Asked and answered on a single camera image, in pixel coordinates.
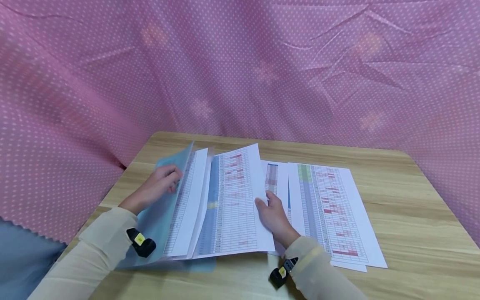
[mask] paper document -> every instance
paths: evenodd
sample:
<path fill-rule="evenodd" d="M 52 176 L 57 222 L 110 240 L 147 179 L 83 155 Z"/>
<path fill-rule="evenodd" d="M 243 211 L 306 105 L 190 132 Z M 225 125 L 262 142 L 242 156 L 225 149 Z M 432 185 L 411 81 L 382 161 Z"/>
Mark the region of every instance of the paper document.
<path fill-rule="evenodd" d="M 265 190 L 274 193 L 282 200 L 283 210 L 288 214 L 288 167 L 287 163 L 262 160 L 262 169 L 265 176 Z M 275 251 L 268 254 L 282 256 L 285 253 L 280 243 L 275 241 Z"/>
<path fill-rule="evenodd" d="M 190 156 L 183 173 L 183 183 L 180 187 L 163 256 L 186 256 L 188 253 L 200 209 L 207 152 L 208 149 L 202 149 Z"/>
<path fill-rule="evenodd" d="M 214 157 L 194 258 L 275 250 L 254 202 L 256 197 L 266 201 L 264 182 L 258 144 Z"/>
<path fill-rule="evenodd" d="M 288 181 L 293 227 L 315 238 L 332 265 L 387 268 L 349 169 L 288 163 Z"/>

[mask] blue cloth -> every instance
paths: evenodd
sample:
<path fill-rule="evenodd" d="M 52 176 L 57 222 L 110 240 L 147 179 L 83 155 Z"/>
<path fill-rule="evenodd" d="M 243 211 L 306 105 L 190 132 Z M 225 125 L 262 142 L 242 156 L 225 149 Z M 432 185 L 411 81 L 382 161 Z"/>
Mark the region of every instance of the blue cloth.
<path fill-rule="evenodd" d="M 28 298 L 65 249 L 65 243 L 37 234 L 0 218 L 0 298 Z"/>

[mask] wooden table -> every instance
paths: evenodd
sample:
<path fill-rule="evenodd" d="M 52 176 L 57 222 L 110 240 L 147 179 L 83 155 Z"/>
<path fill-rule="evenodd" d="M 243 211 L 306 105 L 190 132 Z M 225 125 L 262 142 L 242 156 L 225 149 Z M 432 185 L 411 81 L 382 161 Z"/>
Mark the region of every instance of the wooden table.
<path fill-rule="evenodd" d="M 214 145 L 217 153 L 259 143 L 262 159 L 349 168 L 388 269 L 341 271 L 370 299 L 479 299 L 478 247 L 418 166 L 400 151 L 157 132 L 82 230 L 135 191 L 159 158 L 191 140 L 197 147 Z M 291 280 L 279 290 L 267 281 L 277 263 L 274 256 L 248 253 L 219 257 L 212 273 L 115 271 L 92 299 L 302 299 Z"/>

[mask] pink curtain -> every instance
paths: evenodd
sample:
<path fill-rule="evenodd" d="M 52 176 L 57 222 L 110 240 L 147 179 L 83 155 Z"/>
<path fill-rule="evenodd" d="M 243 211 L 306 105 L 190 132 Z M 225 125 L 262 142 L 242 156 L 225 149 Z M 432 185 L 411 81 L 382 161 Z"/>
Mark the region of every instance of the pink curtain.
<path fill-rule="evenodd" d="M 174 131 L 405 151 L 479 244 L 478 15 L 473 0 L 2 0 L 0 216 L 68 243 Z"/>

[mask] left hand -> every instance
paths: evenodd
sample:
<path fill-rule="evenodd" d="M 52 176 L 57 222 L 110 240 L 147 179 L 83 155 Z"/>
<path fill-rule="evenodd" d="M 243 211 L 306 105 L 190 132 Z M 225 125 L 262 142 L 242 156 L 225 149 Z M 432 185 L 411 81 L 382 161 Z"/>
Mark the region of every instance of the left hand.
<path fill-rule="evenodd" d="M 138 215 L 160 199 L 165 192 L 176 192 L 182 176 L 182 171 L 175 165 L 158 167 L 136 191 L 120 203 L 119 207 Z"/>

